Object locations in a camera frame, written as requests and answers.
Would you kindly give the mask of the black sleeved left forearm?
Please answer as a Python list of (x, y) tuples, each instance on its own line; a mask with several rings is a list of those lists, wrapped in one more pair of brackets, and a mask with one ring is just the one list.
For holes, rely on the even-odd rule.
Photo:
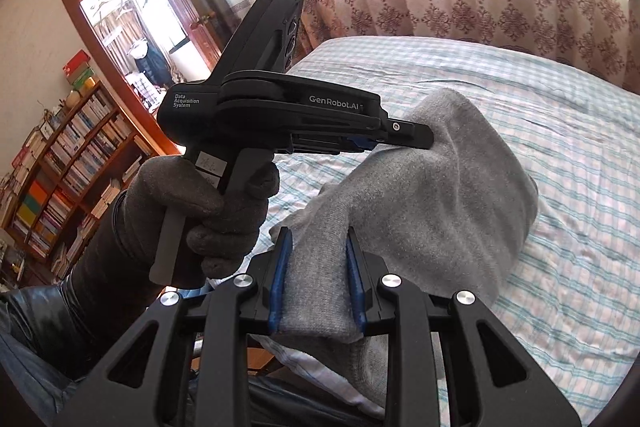
[(1, 422), (50, 426), (156, 298), (149, 271), (164, 208), (128, 191), (61, 283), (1, 296)]

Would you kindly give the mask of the grey gloved left hand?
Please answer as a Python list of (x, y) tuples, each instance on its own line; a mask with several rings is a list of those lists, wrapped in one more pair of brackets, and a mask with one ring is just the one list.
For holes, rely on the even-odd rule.
[(172, 286), (193, 288), (210, 277), (222, 279), (242, 265), (256, 245), (270, 197), (277, 194), (276, 165), (262, 165), (239, 191), (220, 194), (186, 159), (162, 156), (139, 169), (114, 211), (113, 229), (125, 254), (147, 277), (156, 258), (165, 213), (186, 218)]

